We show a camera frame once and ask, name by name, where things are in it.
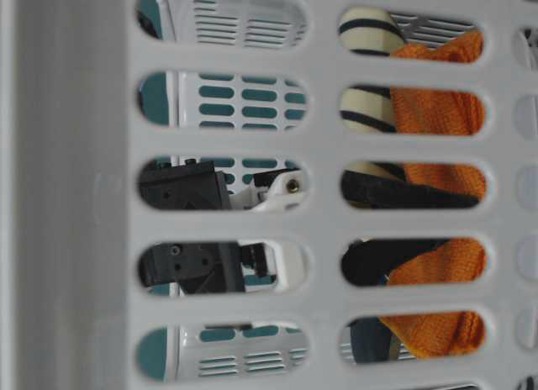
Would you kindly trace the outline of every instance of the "dark blue fabric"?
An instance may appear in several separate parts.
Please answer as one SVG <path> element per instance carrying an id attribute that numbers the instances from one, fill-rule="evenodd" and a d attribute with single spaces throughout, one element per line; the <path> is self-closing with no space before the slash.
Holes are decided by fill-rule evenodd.
<path id="1" fill-rule="evenodd" d="M 351 349 L 356 363 L 388 361 L 393 333 L 377 317 L 351 324 Z"/>

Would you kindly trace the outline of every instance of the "laundry basket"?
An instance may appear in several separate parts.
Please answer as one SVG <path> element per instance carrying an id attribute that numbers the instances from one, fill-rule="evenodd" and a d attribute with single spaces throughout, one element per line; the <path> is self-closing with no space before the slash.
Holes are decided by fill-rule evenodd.
<path id="1" fill-rule="evenodd" d="M 135 360 L 141 339 L 172 326 L 194 333 L 193 347 L 177 356 L 193 366 L 193 380 L 181 383 L 187 390 L 400 390 L 453 382 L 506 390 L 536 371 L 535 350 L 524 349 L 514 333 L 518 316 L 535 307 L 536 283 L 521 276 L 516 260 L 520 244 L 535 238 L 538 208 L 535 137 L 515 128 L 514 106 L 538 90 L 512 46 L 514 34 L 538 28 L 535 0 L 157 0 L 164 42 L 140 32 L 138 1 L 0 0 L 2 390 L 177 388 L 152 382 Z M 475 24 L 486 36 L 484 56 L 463 69 L 350 55 L 337 29 L 352 6 L 386 8 L 410 41 L 432 48 Z M 167 72 L 174 128 L 149 123 L 136 106 L 140 82 L 156 71 Z M 339 102 L 357 82 L 469 90 L 483 98 L 488 121 L 473 138 L 350 134 Z M 229 87 L 235 95 L 205 97 L 203 87 Z M 245 116 L 245 90 L 276 92 L 270 107 L 278 117 Z M 239 111 L 199 117 L 206 103 L 233 103 Z M 220 167 L 235 178 L 232 192 L 247 185 L 245 176 L 293 161 L 313 189 L 286 214 L 158 212 L 140 199 L 137 178 L 163 155 L 176 163 L 232 159 Z M 464 212 L 353 213 L 338 181 L 357 158 L 469 162 L 492 191 Z M 254 162 L 267 160 L 271 166 Z M 480 282 L 357 291 L 337 264 L 358 235 L 471 235 L 492 262 Z M 287 293 L 182 299 L 152 298 L 140 288 L 136 267 L 149 245 L 240 238 L 298 242 L 310 261 L 304 284 Z M 475 355 L 361 368 L 342 363 L 342 353 L 351 358 L 341 329 L 357 315 L 462 309 L 477 310 L 488 329 Z M 289 321 L 302 331 L 279 327 L 274 338 L 238 337 L 223 349 L 198 341 L 205 324 L 248 321 Z M 248 357 L 258 352 L 279 353 L 267 361 L 288 374 L 249 373 Z M 407 351 L 401 359 L 409 359 Z M 224 372 L 232 377 L 200 377 L 223 361 L 237 367 Z"/>

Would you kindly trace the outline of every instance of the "orange towel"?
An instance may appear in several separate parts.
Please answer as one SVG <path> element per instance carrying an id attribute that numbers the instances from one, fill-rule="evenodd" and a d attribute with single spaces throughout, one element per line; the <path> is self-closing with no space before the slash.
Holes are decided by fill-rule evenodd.
<path id="1" fill-rule="evenodd" d="M 406 45 L 393 56 L 431 61 L 473 62 L 482 53 L 483 38 L 471 32 L 430 50 Z M 484 108 L 476 96 L 413 88 L 391 89 L 396 127 L 407 134 L 470 135 L 480 130 Z M 486 182 L 471 166 L 404 165 L 410 182 L 483 198 Z M 486 266 L 486 255 L 475 240 L 451 240 L 438 250 L 418 256 L 393 271 L 389 285 L 470 282 Z M 418 358 L 447 356 L 476 350 L 484 339 L 484 326 L 473 312 L 422 314 L 383 318 Z"/>

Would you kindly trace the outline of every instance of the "metal screw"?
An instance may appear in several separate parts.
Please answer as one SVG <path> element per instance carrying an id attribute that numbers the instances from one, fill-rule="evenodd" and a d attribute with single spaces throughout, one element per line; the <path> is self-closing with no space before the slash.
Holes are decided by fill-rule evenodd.
<path id="1" fill-rule="evenodd" d="M 182 247 L 180 245 L 173 245 L 170 247 L 170 254 L 173 256 L 178 256 L 182 252 Z"/>
<path id="2" fill-rule="evenodd" d="M 299 182 L 297 180 L 295 180 L 294 178 L 291 179 L 286 184 L 286 189 L 290 194 L 294 194 L 294 193 L 298 192 L 300 187 L 301 186 L 300 186 Z"/>

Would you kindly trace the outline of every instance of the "striped fabric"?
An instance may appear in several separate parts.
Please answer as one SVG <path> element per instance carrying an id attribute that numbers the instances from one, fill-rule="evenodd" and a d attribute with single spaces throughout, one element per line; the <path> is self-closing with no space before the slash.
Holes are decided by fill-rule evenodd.
<path id="1" fill-rule="evenodd" d="M 339 33 L 344 46 L 358 55 L 389 56 L 406 44 L 390 15 L 375 8 L 348 11 L 342 17 Z M 386 87 L 356 85 L 346 89 L 340 116 L 351 130 L 361 134 L 396 132 L 390 89 Z M 405 179 L 404 169 L 392 163 L 357 162 L 348 170 Z"/>

